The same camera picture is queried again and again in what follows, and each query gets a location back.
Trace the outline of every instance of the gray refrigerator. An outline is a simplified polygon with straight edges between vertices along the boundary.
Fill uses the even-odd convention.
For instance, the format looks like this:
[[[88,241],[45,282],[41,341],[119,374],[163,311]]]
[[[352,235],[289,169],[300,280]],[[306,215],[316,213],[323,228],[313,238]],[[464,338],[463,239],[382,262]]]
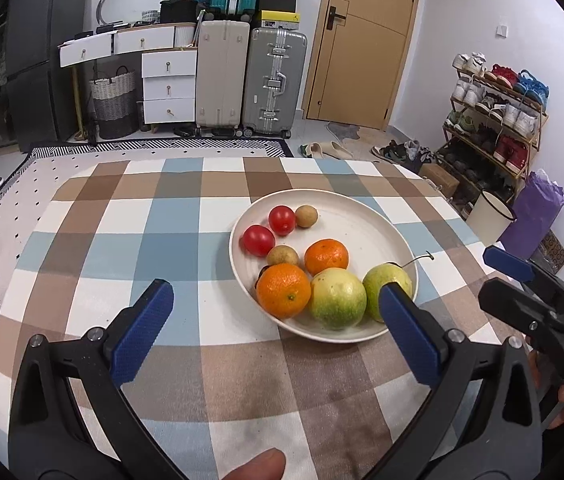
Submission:
[[[57,46],[82,31],[85,0],[9,0],[6,72],[9,111],[22,152],[77,131],[71,70]]]

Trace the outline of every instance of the door frame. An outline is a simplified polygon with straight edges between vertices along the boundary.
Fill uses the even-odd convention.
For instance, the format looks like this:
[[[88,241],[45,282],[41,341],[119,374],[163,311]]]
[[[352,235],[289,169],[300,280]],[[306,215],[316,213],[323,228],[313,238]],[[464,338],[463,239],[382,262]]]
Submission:
[[[309,71],[306,76],[306,85],[304,86],[304,96],[302,98],[302,117],[306,119],[306,115],[309,111],[309,102],[311,100],[311,94],[313,93],[313,85],[315,84],[315,72],[318,66],[319,51],[321,50],[321,43],[324,37],[324,29],[326,27],[326,18],[329,8],[330,0],[321,0],[319,3],[319,13],[318,21],[315,25],[315,34],[313,36],[313,47],[311,49],[311,59],[309,60]],[[391,92],[391,99],[387,103],[386,118],[384,119],[383,130],[389,124],[391,119],[391,113],[393,113],[393,107],[395,106],[395,99],[398,95],[399,84],[401,83],[401,78],[404,73],[404,66],[406,65],[406,60],[411,49],[411,39],[413,37],[413,28],[415,26],[415,17],[417,16],[417,7],[419,5],[419,0],[413,0],[413,7],[411,10],[411,20],[409,21],[409,30],[407,31],[406,41],[404,44],[404,52],[402,53],[401,60],[399,62],[398,75],[395,78],[395,85],[393,85],[393,91]]]

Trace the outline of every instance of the green sneaker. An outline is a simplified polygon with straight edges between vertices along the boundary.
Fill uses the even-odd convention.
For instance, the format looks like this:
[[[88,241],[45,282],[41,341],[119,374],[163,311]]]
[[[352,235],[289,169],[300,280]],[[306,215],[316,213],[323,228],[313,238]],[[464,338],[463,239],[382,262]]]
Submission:
[[[444,121],[444,126],[452,129],[459,122],[461,117],[462,112],[451,112],[450,114],[448,114],[446,121]]]
[[[453,129],[457,133],[464,134],[464,135],[470,135],[470,134],[474,134],[475,132],[477,132],[475,122],[468,115],[463,115],[460,118],[460,120],[458,121],[458,123],[455,126],[453,126]]]

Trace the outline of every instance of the silver suitcase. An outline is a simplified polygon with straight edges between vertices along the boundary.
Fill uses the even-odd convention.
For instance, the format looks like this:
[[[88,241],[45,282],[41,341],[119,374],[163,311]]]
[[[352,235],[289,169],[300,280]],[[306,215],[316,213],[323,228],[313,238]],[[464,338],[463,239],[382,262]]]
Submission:
[[[203,22],[197,46],[195,122],[228,126],[240,122],[249,24]]]
[[[251,32],[244,88],[244,135],[291,136],[300,94],[306,36],[296,30],[256,28]]]

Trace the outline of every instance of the white drawer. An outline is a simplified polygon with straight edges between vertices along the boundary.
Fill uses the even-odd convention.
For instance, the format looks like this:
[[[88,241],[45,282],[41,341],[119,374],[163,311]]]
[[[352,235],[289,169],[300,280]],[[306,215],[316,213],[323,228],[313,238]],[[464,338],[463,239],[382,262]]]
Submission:
[[[144,101],[144,122],[184,123],[195,121],[195,99]]]
[[[173,48],[175,27],[150,27],[120,30],[115,38],[115,54],[136,52],[138,50],[154,50],[156,48]]]
[[[60,66],[69,66],[89,59],[111,55],[111,36],[113,32],[96,34],[81,40],[75,40],[60,47]]]
[[[142,77],[195,75],[197,50],[168,50],[142,54]]]
[[[195,98],[194,75],[149,77],[143,80],[144,100]]]

